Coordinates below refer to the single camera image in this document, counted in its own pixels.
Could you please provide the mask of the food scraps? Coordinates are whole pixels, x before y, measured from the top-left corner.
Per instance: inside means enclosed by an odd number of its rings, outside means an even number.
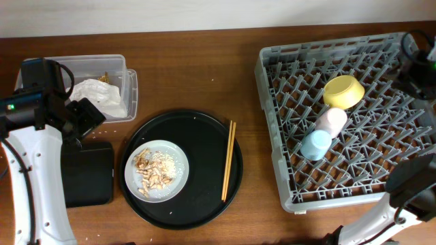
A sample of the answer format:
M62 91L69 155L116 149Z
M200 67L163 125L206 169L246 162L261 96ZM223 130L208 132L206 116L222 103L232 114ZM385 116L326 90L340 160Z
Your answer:
M152 190L169 187L176 179L175 161L168 153L145 148L134 157L134 165L142 176L138 191L145 197L149 197Z

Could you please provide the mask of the gold foil wrapper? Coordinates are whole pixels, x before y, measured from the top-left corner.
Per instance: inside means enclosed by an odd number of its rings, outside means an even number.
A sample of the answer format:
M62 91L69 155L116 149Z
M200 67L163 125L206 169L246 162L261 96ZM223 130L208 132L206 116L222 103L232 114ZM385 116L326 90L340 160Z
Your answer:
M105 74L104 74L103 76L101 76L101 77L98 78L98 80L99 80L100 82L105 82L106 84L109 84L109 83L110 83L110 80L109 80L108 72L106 71Z

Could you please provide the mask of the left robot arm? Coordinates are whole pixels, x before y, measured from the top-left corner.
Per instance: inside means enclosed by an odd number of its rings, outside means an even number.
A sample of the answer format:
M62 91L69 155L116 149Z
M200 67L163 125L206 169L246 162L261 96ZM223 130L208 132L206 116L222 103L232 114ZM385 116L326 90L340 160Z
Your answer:
M86 98L71 101L63 74L50 59L21 65L22 87L1 100L1 147L12 181L15 244L76 244L67 216L61 148L77 143L105 121Z

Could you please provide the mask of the blue cup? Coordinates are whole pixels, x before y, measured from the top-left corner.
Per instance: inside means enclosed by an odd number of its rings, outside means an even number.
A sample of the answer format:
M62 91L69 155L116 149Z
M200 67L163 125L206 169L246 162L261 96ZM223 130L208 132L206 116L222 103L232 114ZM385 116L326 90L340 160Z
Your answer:
M327 153L331 143L332 138L328 132L315 130L303 138L300 153L310 161L318 161Z

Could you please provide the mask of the wooden chopstick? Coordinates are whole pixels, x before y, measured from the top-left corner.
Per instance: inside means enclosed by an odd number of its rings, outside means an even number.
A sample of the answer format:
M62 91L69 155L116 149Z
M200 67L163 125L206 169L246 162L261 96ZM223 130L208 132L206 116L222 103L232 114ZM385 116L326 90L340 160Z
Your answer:
M228 195L228 185L229 185L229 181L230 181L230 172L231 172L230 169L231 169L231 166L232 166L232 154L233 154L233 149L234 149L235 134L236 134L236 122L233 121L232 136L231 136L230 151L229 151L228 170L227 170L228 178L226 180L225 196L224 196L225 200L224 200L224 202L226 202L227 195Z
M223 186L222 186L222 192L221 192L221 200L224 202L225 200L225 186L226 186L226 180L228 178L227 170L228 170L228 161L229 161L229 151L230 151L230 142L231 142L231 136L232 136L232 127L233 127L233 121L230 121L229 126L229 133L228 133L228 143L227 143L227 150L226 150L226 158L225 158L225 169L224 169L224 177L223 177Z

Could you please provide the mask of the grey plate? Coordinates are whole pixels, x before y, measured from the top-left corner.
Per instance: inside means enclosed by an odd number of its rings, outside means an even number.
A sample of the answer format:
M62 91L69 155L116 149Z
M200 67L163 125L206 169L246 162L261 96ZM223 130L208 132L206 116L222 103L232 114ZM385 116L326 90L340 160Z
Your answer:
M152 190L149 197L143 196L138 188L141 187L142 176L136 172L134 165L134 157L145 148L149 148L151 152L160 151L168 153L174 158L176 167L176 179L169 187L162 190ZM175 197L185 186L189 177L189 161L183 150L176 144L165 140L153 140L139 145L129 155L124 170L125 183L129 192L139 200L147 203L165 202Z

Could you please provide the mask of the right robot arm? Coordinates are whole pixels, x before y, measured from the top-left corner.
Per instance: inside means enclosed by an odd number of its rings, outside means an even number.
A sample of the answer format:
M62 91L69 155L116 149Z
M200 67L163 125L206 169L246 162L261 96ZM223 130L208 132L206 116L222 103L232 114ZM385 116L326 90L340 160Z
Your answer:
M396 73L397 88L415 99L435 99L435 41L411 54L401 41L406 63ZM400 231L435 218L435 154L396 165L386 193L364 216L324 236L322 244L385 244Z

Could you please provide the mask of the pink cup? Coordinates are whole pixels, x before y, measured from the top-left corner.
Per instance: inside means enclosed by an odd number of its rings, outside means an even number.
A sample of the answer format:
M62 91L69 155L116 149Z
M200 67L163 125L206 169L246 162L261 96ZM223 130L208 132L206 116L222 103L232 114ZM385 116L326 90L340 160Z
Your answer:
M315 130L322 130L330 134L331 138L337 137L347 122L347 114L340 108L326 110L316 121Z

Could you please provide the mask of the white napkin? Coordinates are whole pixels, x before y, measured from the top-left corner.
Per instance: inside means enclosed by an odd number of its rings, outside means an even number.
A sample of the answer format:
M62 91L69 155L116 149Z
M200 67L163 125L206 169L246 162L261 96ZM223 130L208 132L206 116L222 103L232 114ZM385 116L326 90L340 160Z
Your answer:
M101 113L114 118L127 116L127 108L117 86L96 79L84 80L75 85L69 99L80 101L83 98L87 98Z

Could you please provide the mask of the yellow bowl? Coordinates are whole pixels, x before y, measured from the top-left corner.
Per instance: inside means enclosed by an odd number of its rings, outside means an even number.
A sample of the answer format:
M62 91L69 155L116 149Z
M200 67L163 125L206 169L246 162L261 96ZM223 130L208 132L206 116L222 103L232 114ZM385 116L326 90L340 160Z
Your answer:
M333 78L325 85L323 100L331 108L346 110L359 103L364 94L363 85L355 77L343 75Z

